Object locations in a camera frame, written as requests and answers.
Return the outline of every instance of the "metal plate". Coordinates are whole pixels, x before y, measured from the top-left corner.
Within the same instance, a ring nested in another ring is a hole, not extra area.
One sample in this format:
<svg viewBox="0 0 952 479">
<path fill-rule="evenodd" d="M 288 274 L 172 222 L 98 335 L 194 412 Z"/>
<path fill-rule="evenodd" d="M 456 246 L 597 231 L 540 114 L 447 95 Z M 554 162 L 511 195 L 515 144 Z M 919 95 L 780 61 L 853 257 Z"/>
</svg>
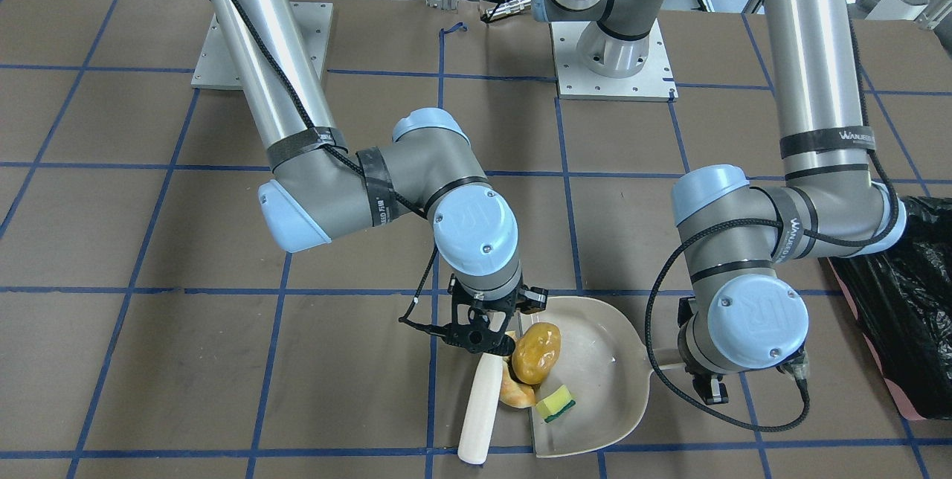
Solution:
<svg viewBox="0 0 952 479">
<path fill-rule="evenodd" d="M 305 50 L 310 55 L 310 61 L 317 72 L 317 77 L 324 74 L 324 60 L 327 58 L 327 42 L 330 39 L 330 21 L 333 16 L 333 5 L 329 2 L 295 2 L 292 4 L 292 13 L 300 28 Z M 191 86 L 194 89 L 241 90 L 241 79 L 235 70 L 234 62 L 228 53 L 228 46 L 218 26 L 218 19 L 211 17 L 208 25 L 208 35 L 202 52 L 195 63 L 195 73 L 191 76 Z"/>
<path fill-rule="evenodd" d="M 582 63 L 575 46 L 588 22 L 552 22 L 552 51 L 559 78 L 559 97 L 565 100 L 632 100 L 667 102 L 678 87 L 667 59 L 667 50 L 657 21 L 649 33 L 652 49 L 642 71 L 629 78 L 608 78 Z"/>
</svg>

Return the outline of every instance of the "white mounting plate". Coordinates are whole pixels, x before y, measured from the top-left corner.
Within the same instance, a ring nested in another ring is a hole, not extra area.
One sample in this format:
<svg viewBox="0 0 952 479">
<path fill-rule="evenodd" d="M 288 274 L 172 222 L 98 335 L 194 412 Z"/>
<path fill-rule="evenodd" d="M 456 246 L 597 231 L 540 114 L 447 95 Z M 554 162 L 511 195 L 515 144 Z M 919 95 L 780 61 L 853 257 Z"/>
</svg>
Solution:
<svg viewBox="0 0 952 479">
<path fill-rule="evenodd" d="M 555 73 L 559 78 L 559 97 L 567 100 L 631 100 L 631 102 L 667 102 L 671 94 L 678 98 L 674 74 L 657 21 L 649 33 L 649 58 L 642 70 L 629 78 L 598 75 L 582 63 L 576 49 L 588 22 L 552 22 L 552 51 Z"/>
<path fill-rule="evenodd" d="M 292 2 L 292 13 L 318 78 L 324 74 L 333 11 L 334 7 L 329 2 Z M 214 16 L 211 17 L 208 35 L 205 35 L 202 52 L 195 63 L 195 73 L 191 75 L 191 86 L 194 89 L 242 89 L 241 79 L 235 70 L 234 62 L 231 62 L 222 29 Z"/>
</svg>

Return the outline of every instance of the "trash bag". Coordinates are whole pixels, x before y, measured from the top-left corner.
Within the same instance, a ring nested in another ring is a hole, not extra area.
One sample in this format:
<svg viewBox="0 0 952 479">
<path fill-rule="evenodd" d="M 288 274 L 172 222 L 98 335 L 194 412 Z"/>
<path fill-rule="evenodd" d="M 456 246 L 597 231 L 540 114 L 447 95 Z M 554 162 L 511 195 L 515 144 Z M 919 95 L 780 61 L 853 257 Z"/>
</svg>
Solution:
<svg viewBox="0 0 952 479">
<path fill-rule="evenodd" d="M 846 287 L 884 377 L 898 385 L 915 408 L 912 416 L 948 420 L 952 419 L 952 199 L 902 197 L 902 201 L 907 228 L 892 248 L 829 261 Z M 902 409 L 902 396 L 894 390 L 890 387 Z"/>
</svg>

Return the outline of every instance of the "sponge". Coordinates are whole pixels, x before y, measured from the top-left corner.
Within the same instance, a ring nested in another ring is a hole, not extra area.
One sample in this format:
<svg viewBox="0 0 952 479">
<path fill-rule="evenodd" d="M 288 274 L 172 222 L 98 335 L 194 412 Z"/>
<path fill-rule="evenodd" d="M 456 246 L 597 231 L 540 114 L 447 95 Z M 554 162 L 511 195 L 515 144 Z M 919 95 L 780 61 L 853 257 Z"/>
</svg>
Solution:
<svg viewBox="0 0 952 479">
<path fill-rule="evenodd" d="M 568 392 L 568 388 L 565 385 L 560 385 L 559 389 L 552 392 L 549 397 L 538 402 L 536 409 L 541 417 L 545 418 L 545 422 L 551 422 L 574 405 L 575 399 Z"/>
</svg>

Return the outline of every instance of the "white handle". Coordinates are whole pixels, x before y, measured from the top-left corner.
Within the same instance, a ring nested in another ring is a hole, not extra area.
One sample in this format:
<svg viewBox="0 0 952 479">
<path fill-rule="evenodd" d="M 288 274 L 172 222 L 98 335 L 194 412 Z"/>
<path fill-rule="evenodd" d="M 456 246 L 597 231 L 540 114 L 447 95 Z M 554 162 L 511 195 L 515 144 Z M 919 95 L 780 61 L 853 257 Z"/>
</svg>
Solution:
<svg viewBox="0 0 952 479">
<path fill-rule="evenodd" d="M 476 367 L 473 388 L 469 391 L 469 404 L 466 405 L 466 418 L 463 418 L 460 447 L 456 453 L 467 464 L 482 465 L 486 462 L 492 425 L 496 422 L 496 408 L 499 405 L 499 387 L 503 384 L 503 363 L 502 356 L 484 353 Z"/>
</svg>

